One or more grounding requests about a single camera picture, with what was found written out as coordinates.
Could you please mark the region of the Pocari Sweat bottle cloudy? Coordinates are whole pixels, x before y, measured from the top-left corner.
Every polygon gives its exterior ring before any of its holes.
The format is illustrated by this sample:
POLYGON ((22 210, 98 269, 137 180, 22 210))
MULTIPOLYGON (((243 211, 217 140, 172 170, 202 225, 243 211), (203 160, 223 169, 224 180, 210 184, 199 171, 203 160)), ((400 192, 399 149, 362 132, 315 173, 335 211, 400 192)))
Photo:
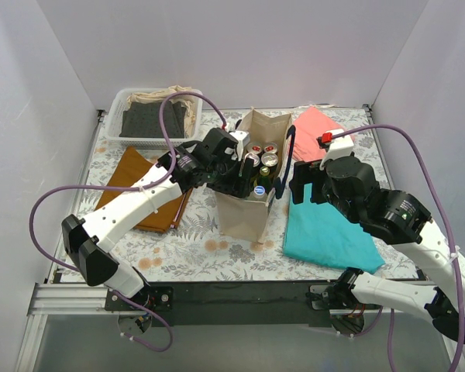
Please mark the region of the Pocari Sweat bottle cloudy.
POLYGON ((251 197, 254 201, 265 202, 267 200, 268 193, 264 186, 257 185, 253 188, 251 197))

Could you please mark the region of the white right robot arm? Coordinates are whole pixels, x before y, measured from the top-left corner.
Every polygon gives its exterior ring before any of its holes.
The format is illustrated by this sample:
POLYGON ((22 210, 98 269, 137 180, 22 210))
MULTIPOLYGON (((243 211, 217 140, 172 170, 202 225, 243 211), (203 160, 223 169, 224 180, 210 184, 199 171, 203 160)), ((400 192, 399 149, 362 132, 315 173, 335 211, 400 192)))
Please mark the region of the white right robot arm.
POLYGON ((404 191, 382 188, 372 166, 354 155, 327 163, 296 162, 289 183, 294 203, 303 202, 307 184, 312 187, 312 203, 329 203, 349 222, 407 256, 434 283, 423 288, 348 267, 335 283, 318 294, 318 300, 330 308, 359 304, 394 308, 426 320, 457 341, 460 308, 453 263, 460 266, 465 312, 465 258, 451 257, 446 237, 430 211, 404 191))

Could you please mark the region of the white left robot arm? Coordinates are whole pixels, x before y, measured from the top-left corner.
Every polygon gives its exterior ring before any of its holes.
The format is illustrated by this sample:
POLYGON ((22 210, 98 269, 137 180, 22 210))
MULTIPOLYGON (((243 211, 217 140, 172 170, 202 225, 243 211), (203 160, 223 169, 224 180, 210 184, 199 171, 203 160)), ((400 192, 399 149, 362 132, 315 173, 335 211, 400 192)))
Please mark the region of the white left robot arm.
POLYGON ((192 143, 191 150, 180 145, 161 156, 131 191, 80 219, 66 217, 61 224, 64 247, 85 282, 117 291, 131 309, 144 308, 150 299, 148 283, 111 250, 148 215, 192 188, 206 185, 224 195, 248 196, 253 163, 244 159, 243 152, 249 142, 247 131, 210 129, 202 141, 192 143))

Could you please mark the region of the beige canvas tote bag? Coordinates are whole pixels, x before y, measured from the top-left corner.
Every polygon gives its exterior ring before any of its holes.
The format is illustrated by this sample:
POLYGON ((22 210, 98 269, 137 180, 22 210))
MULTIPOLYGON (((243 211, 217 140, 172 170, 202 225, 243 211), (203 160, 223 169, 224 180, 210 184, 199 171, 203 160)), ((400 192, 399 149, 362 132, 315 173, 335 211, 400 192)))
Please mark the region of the beige canvas tote bag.
MULTIPOLYGON (((289 140, 292 127, 290 112, 268 116, 252 108, 242 118, 238 129, 250 134, 252 141, 276 143, 278 145, 279 164, 274 172, 276 179, 282 179, 289 172, 289 140)), ((270 191, 266 197, 235 198, 217 193, 215 195, 219 214, 221 234, 236 239, 262 243, 267 231, 267 220, 276 199, 276 191, 270 191)))

